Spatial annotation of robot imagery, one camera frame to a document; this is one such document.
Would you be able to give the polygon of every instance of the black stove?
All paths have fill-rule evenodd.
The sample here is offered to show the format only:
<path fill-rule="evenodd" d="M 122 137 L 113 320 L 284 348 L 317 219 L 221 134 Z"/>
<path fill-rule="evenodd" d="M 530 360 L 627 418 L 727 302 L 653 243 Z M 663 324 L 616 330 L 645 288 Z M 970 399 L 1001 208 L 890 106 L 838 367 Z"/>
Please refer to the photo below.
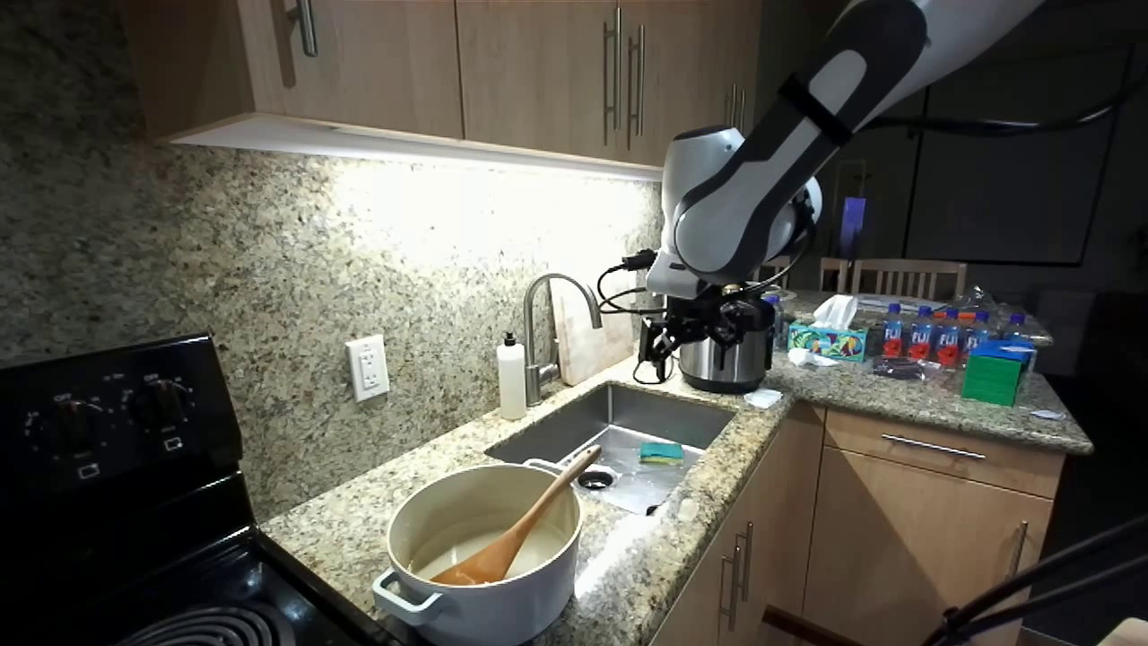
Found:
<path fill-rule="evenodd" d="M 0 369 L 4 646 L 389 642 L 255 527 L 212 337 Z"/>

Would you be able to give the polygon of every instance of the granite backsplash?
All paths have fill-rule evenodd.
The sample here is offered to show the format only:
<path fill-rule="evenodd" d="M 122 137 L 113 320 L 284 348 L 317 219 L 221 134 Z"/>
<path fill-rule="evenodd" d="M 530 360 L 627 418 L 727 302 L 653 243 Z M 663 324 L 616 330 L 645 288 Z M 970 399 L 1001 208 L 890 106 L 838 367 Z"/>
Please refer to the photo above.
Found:
<path fill-rule="evenodd" d="M 0 367 L 208 330 L 260 517 L 496 408 L 529 281 L 657 239 L 644 180 L 148 144 L 113 0 L 4 0 L 0 134 Z"/>

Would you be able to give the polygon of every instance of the upper cabinet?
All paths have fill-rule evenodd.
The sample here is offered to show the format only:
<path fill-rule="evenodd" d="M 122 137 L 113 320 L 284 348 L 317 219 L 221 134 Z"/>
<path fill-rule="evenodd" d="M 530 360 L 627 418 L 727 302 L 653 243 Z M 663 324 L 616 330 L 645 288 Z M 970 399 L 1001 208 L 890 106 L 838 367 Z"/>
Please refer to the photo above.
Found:
<path fill-rule="evenodd" d="M 756 0 L 122 0 L 162 140 L 260 146 L 302 123 L 634 165 L 750 123 L 756 19 Z"/>
<path fill-rule="evenodd" d="M 464 137 L 453 0 L 122 0 L 148 129 L 252 117 Z"/>

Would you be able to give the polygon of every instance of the stove burner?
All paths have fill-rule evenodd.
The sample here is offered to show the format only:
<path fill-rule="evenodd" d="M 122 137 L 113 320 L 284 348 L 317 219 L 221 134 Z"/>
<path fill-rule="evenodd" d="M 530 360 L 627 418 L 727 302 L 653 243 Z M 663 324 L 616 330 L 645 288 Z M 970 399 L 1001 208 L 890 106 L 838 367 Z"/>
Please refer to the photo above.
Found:
<path fill-rule="evenodd" d="M 117 646 L 294 646 L 294 627 L 270 605 L 194 605 L 154 621 Z"/>

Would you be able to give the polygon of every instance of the kitchen sink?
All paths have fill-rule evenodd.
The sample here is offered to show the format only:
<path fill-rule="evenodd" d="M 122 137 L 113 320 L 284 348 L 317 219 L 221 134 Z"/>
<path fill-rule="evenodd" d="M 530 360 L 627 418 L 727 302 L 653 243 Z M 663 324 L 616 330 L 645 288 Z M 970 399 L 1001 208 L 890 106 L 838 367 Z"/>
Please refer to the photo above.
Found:
<path fill-rule="evenodd" d="M 600 384 L 490 445 L 489 457 L 560 470 L 585 445 L 600 445 L 604 457 L 578 485 L 620 508 L 657 514 L 727 418 L 720 404 Z"/>

